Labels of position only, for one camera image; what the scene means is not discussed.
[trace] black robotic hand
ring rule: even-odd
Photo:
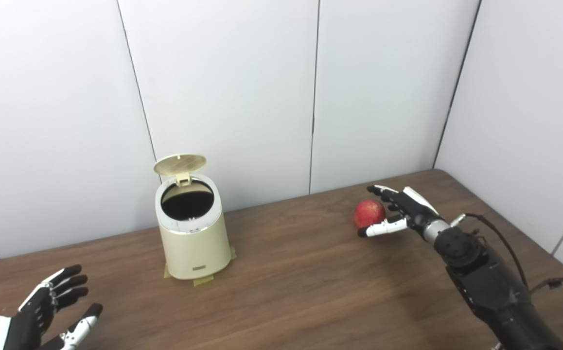
[[[433,233],[437,234],[437,230],[448,227],[437,210],[410,187],[399,192],[386,186],[375,185],[368,186],[368,191],[381,197],[382,201],[391,203],[388,209],[399,212],[399,215],[389,217],[379,224],[360,228],[357,231],[359,237],[372,237],[411,228],[426,241],[433,241]]]
[[[102,312],[101,304],[92,304],[81,319],[45,344],[42,335],[50,327],[54,314],[75,304],[88,294],[81,287],[88,280],[80,275],[77,264],[62,268],[38,284],[20,304],[14,317],[0,316],[0,350],[73,350],[81,343]]]

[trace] apple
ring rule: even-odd
[[[355,208],[355,225],[358,228],[365,228],[372,224],[377,224],[386,219],[386,209],[381,202],[373,199],[366,199],[359,202]]]

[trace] trash can lid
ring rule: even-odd
[[[191,171],[197,171],[206,165],[206,158],[202,155],[179,154],[164,157],[154,165],[155,173],[163,176],[175,176],[178,186],[191,184]]]

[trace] trash can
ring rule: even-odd
[[[156,212],[167,270],[180,280],[219,272],[232,257],[217,186],[192,173],[205,164],[201,155],[172,155],[154,166],[170,177],[157,190]]]

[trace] wooden table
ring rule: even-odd
[[[442,171],[373,183],[412,186],[447,220],[462,212],[485,215],[505,233],[530,284],[563,276],[561,263]],[[157,228],[4,259],[0,315],[12,315],[44,277],[80,263],[90,294],[60,312],[48,336],[65,330],[97,301],[104,313],[84,350],[486,350],[495,345],[439,256],[416,233],[357,237],[353,208],[373,198],[365,187],[226,213],[238,258],[197,287],[163,278]],[[480,228],[510,262],[480,223],[468,219],[462,228]],[[563,337],[563,287],[544,289],[534,300]]]

